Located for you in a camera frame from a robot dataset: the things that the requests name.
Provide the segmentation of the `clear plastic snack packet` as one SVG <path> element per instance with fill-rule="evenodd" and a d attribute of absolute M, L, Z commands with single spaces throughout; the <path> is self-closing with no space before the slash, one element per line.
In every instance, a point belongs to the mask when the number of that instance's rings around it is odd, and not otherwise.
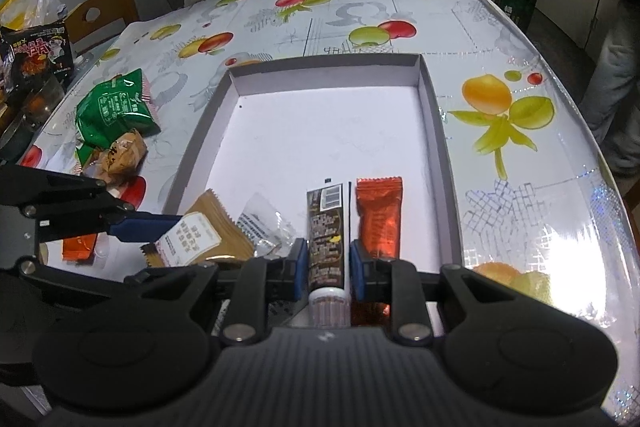
<path fill-rule="evenodd" d="M 259 193 L 248 200 L 235 224 L 252 243 L 255 257 L 284 258 L 297 236 L 291 222 Z"/>

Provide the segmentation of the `orange square snack packet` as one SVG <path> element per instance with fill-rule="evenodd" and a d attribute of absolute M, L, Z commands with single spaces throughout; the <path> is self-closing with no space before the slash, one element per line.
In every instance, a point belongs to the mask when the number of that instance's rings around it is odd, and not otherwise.
<path fill-rule="evenodd" d="M 62 259 L 66 262 L 89 261 L 96 248 L 96 234 L 81 235 L 63 239 Z"/>

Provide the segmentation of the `long orange snack bar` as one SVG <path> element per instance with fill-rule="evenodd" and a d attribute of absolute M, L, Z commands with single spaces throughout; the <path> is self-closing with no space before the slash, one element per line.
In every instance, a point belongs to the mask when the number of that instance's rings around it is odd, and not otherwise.
<path fill-rule="evenodd" d="M 369 259 L 400 258 L 402 179 L 358 179 L 356 207 L 359 216 L 358 237 L 367 249 Z M 357 303 L 352 299 L 352 325 L 384 325 L 390 318 L 385 303 Z"/>

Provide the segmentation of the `brown peanut snack bag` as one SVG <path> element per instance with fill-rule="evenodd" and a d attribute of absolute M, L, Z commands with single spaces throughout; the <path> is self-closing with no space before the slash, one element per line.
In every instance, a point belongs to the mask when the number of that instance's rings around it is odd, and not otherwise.
<path fill-rule="evenodd" d="M 140 132 L 131 129 L 116 139 L 106 150 L 96 150 L 82 167 L 82 174 L 117 186 L 130 180 L 139 170 L 148 148 Z"/>

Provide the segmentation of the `tan square snack packet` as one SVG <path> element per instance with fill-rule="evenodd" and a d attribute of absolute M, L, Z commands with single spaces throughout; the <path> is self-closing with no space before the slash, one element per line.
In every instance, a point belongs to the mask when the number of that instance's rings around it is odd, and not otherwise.
<path fill-rule="evenodd" d="M 202 262 L 242 263 L 255 247 L 232 221 L 217 195 L 207 190 L 156 242 L 142 247 L 150 268 L 175 268 Z"/>

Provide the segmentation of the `green snack bag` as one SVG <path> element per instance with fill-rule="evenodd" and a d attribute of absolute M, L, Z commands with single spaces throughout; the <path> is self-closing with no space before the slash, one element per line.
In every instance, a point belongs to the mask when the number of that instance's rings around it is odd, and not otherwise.
<path fill-rule="evenodd" d="M 149 81 L 140 68 L 100 82 L 76 107 L 76 155 L 81 166 L 99 150 L 108 150 L 123 134 L 160 131 Z"/>

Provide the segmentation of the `metal pot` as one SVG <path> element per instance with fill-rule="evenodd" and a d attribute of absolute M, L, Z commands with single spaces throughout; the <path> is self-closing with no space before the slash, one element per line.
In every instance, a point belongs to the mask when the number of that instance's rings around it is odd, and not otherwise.
<path fill-rule="evenodd" d="M 18 161 L 29 148 L 37 131 L 47 122 L 55 107 L 64 98 L 64 89 L 51 75 L 33 94 L 30 94 L 16 118 L 1 135 L 1 160 Z"/>

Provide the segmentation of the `white shallow cardboard box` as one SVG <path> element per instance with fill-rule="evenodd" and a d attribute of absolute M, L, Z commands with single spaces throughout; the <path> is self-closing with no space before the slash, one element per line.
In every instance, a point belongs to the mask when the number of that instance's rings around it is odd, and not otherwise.
<path fill-rule="evenodd" d="M 237 216 L 262 195 L 297 231 L 306 195 L 340 184 L 356 206 L 361 178 L 400 176 L 400 257 L 427 276 L 423 312 L 393 309 L 396 329 L 439 330 L 443 265 L 460 265 L 456 191 L 423 57 L 360 54 L 289 58 L 228 70 L 206 105 L 166 200 L 187 210 L 206 191 Z"/>

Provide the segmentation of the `black instant noodle pack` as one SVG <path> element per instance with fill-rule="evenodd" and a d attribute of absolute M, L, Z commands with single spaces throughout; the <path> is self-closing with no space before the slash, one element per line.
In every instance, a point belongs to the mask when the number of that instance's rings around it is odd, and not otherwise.
<path fill-rule="evenodd" d="M 62 20 L 21 30 L 2 26 L 1 37 L 15 55 L 23 57 L 21 72 L 29 76 L 50 72 L 64 89 L 68 88 L 74 73 L 74 57 Z"/>

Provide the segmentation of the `yellow paper bag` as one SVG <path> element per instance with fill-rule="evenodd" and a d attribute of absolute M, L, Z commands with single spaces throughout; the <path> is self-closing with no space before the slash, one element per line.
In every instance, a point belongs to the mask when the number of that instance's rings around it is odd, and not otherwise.
<path fill-rule="evenodd" d="M 30 0 L 3 0 L 1 2 L 1 25 L 11 30 L 20 30 L 24 25 Z"/>

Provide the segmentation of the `wooden chair far left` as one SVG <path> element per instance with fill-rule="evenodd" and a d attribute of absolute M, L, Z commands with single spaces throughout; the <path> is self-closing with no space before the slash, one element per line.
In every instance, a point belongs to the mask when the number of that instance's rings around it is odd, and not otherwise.
<path fill-rule="evenodd" d="M 139 20 L 134 0 L 86 0 L 67 14 L 64 23 L 70 43 L 76 44 L 111 23 L 128 26 Z"/>

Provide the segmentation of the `person in grey trousers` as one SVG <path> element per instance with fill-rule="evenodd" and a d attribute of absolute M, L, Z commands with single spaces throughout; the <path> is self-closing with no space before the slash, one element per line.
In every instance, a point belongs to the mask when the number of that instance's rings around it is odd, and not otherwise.
<path fill-rule="evenodd" d="M 617 14 L 579 108 L 612 173 L 639 170 L 639 0 L 618 0 Z"/>

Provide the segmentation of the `green shopping bag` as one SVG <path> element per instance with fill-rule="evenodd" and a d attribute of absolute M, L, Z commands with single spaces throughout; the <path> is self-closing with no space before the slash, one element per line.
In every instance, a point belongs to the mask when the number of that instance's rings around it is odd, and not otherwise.
<path fill-rule="evenodd" d="M 512 22 L 526 32 L 532 21 L 537 0 L 499 0 L 499 6 Z"/>

